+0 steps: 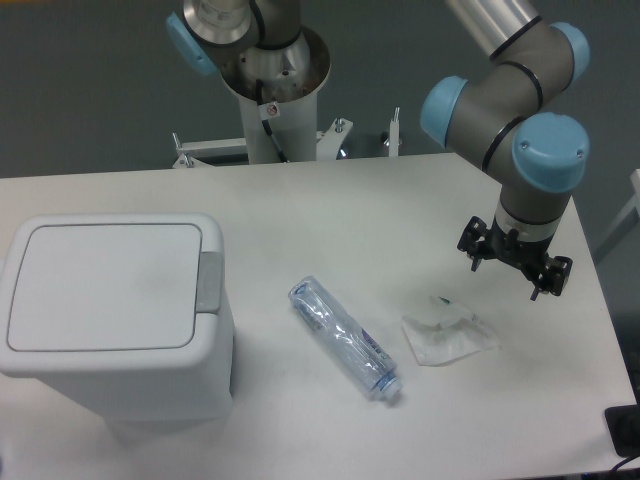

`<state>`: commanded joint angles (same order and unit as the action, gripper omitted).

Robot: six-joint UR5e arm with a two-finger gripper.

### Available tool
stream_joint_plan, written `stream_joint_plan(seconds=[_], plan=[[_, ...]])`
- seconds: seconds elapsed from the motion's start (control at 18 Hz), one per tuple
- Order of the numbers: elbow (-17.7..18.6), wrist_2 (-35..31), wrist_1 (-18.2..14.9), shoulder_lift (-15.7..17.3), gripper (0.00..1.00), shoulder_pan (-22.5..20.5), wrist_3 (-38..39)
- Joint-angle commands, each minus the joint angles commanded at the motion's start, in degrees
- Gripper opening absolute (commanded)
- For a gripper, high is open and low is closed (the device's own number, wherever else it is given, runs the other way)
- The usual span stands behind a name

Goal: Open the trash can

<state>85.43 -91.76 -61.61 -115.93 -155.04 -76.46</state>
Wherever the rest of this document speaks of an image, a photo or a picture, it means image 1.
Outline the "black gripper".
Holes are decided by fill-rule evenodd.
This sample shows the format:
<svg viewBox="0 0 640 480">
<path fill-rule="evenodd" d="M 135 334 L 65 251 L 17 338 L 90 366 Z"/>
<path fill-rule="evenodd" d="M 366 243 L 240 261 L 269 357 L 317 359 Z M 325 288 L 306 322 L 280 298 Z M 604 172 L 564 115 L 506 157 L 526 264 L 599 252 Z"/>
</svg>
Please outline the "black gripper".
<svg viewBox="0 0 640 480">
<path fill-rule="evenodd" d="M 527 242 L 505 233 L 493 220 L 491 229 L 477 216 L 473 216 L 465 226 L 457 244 L 457 249 L 471 260 L 471 271 L 476 272 L 483 260 L 497 260 L 523 272 L 538 272 L 532 281 L 531 301 L 541 294 L 559 297 L 571 274 L 572 259 L 566 256 L 550 257 L 547 250 L 550 238 Z"/>
</svg>

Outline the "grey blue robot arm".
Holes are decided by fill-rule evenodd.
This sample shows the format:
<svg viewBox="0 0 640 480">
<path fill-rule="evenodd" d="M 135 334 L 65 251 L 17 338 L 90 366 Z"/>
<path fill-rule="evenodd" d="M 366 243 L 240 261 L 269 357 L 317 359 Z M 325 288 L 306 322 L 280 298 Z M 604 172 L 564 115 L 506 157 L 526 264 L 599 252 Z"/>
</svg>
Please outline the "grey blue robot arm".
<svg viewBox="0 0 640 480">
<path fill-rule="evenodd" d="M 547 104 L 585 71 L 590 48 L 567 23 L 546 23 L 527 1 L 453 1 L 492 63 L 478 84 L 449 76 L 428 93 L 420 125 L 500 184 L 493 221 L 469 221 L 458 249 L 474 265 L 519 270 L 535 294 L 560 295 L 572 262 L 548 252 L 590 153 L 585 129 Z M 166 30 L 184 61 L 220 75 L 239 102 L 249 161 L 333 160 L 317 131 L 317 95 L 330 72 L 323 39 L 297 1 L 186 1 Z"/>
</svg>

